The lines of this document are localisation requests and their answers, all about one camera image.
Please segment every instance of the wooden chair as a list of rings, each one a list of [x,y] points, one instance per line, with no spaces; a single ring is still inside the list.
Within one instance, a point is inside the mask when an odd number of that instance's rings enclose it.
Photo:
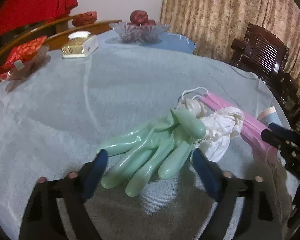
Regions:
[[[234,53],[229,64],[255,73],[281,106],[287,102],[288,95],[296,95],[298,84],[284,72],[289,48],[277,36],[265,28],[249,23],[243,41],[235,38],[231,48]]]
[[[27,41],[33,40],[37,37],[42,36],[42,31],[44,31],[46,28],[49,28],[51,26],[59,25],[60,23],[64,23],[66,21],[69,21],[73,19],[74,16],[70,16],[67,18],[63,18],[45,25],[42,25],[38,28],[35,28],[33,30],[30,30],[26,33],[22,33],[21,35],[18,35],[16,38],[5,44],[0,48],[0,59],[5,60],[8,56],[8,53],[11,51],[11,49],[17,45],[23,44]],[[68,35],[76,32],[76,31],[89,31],[92,34],[101,34],[103,32],[111,30],[109,27],[109,23],[117,23],[121,22],[122,20],[111,20],[111,21],[99,21],[95,22],[93,24],[88,24],[84,26],[80,26],[77,28],[71,28],[65,31],[62,31],[60,33],[57,33],[55,35],[52,35],[48,37],[44,43],[44,45],[49,45],[49,50],[55,50],[60,49],[62,45],[64,45],[68,41]]]

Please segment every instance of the red curtain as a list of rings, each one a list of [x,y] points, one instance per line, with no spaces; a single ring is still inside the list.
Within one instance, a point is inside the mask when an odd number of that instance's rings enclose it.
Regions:
[[[67,15],[77,0],[6,0],[0,8],[0,35],[18,27]]]

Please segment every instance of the green rubber glove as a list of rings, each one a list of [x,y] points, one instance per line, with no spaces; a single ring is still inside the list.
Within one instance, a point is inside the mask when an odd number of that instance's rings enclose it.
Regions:
[[[124,153],[101,180],[112,188],[130,179],[126,194],[136,196],[158,170],[160,179],[169,179],[181,169],[193,148],[193,142],[206,134],[205,125],[188,109],[171,110],[166,118],[149,122],[99,146],[109,156]]]

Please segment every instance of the round table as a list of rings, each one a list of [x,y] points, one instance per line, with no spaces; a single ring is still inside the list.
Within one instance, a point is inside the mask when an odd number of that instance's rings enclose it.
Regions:
[[[48,62],[25,81],[0,83],[0,225],[12,240],[18,238],[38,177],[59,179],[79,170],[94,159],[99,143],[165,116],[186,89],[206,87],[254,117],[275,106],[289,127],[255,74],[223,62],[124,45],[99,46],[88,58],[62,59],[60,50],[48,55]],[[108,167],[118,158],[111,157]],[[239,178],[263,176],[274,199],[275,192],[282,196],[277,204],[286,219],[291,201],[287,193],[293,197],[298,186],[293,176],[276,178],[273,188],[272,172],[253,159],[241,137],[231,141],[218,165]],[[99,186],[85,204],[104,240],[196,239],[216,206],[189,163],[165,181],[155,174],[135,198],[125,195],[125,186]],[[238,200],[226,239],[233,237],[241,208]]]

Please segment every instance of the red fruit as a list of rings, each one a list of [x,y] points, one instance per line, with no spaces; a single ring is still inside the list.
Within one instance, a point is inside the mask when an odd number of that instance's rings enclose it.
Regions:
[[[141,24],[142,26],[146,25],[155,25],[155,20],[147,20],[145,23]]]
[[[145,11],[136,10],[130,15],[130,21],[135,25],[140,25],[148,20],[148,14]]]

